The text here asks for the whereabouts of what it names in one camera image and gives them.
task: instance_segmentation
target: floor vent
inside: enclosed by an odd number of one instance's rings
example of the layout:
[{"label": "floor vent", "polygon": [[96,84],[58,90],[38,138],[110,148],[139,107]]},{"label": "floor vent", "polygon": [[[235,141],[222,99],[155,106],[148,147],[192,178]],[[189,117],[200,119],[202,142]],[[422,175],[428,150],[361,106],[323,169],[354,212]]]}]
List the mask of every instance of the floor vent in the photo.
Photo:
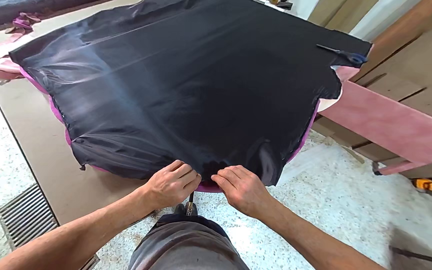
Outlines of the floor vent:
[{"label": "floor vent", "polygon": [[[0,208],[0,222],[12,250],[58,227],[37,184]],[[95,254],[81,269],[93,269],[98,262],[99,258]]]}]

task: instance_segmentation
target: hand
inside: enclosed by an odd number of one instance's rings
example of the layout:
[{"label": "hand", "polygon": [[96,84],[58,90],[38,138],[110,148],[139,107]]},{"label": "hand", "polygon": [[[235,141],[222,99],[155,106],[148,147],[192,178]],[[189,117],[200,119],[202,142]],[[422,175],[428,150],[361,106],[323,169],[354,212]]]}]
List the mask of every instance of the hand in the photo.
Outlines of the hand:
[{"label": "hand", "polygon": [[156,172],[141,188],[153,209],[182,203],[199,185],[201,175],[190,165],[175,160]]},{"label": "hand", "polygon": [[223,190],[232,207],[251,218],[261,219],[278,203],[259,177],[241,165],[220,169],[211,179]]}]

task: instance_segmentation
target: black lining fabric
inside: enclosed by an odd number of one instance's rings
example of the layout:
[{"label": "black lining fabric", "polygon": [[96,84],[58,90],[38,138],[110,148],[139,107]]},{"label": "black lining fabric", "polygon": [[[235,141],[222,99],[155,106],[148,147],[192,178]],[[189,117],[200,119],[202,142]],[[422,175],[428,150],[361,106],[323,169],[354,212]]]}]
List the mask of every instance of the black lining fabric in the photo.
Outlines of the black lining fabric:
[{"label": "black lining fabric", "polygon": [[274,185],[318,99],[340,94],[331,65],[351,66],[316,44],[371,47],[251,0],[145,0],[10,56],[53,98],[81,165],[145,179],[180,159],[209,180],[241,164]]}]

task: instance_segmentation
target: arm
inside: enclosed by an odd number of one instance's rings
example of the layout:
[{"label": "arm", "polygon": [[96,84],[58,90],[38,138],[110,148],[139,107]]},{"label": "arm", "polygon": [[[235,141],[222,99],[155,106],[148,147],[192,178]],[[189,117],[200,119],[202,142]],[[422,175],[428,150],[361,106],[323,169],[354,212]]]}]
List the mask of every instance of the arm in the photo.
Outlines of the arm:
[{"label": "arm", "polygon": [[286,208],[268,193],[258,176],[243,166],[219,170],[211,179],[221,187],[230,205],[282,236],[316,270],[384,269]]},{"label": "arm", "polygon": [[201,175],[176,160],[124,198],[34,239],[0,260],[0,270],[74,269],[103,245],[155,209],[181,203]]}]

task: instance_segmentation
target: forearm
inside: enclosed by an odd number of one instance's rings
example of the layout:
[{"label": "forearm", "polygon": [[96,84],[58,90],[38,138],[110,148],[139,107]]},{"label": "forearm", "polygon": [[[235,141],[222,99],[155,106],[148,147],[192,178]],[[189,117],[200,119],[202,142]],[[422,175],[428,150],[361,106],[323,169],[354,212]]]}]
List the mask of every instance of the forearm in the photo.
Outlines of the forearm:
[{"label": "forearm", "polygon": [[384,269],[351,246],[326,234],[276,199],[272,211],[258,219],[282,236],[316,270]]},{"label": "forearm", "polygon": [[145,189],[34,239],[0,260],[0,270],[79,269],[105,243],[153,211]]}]

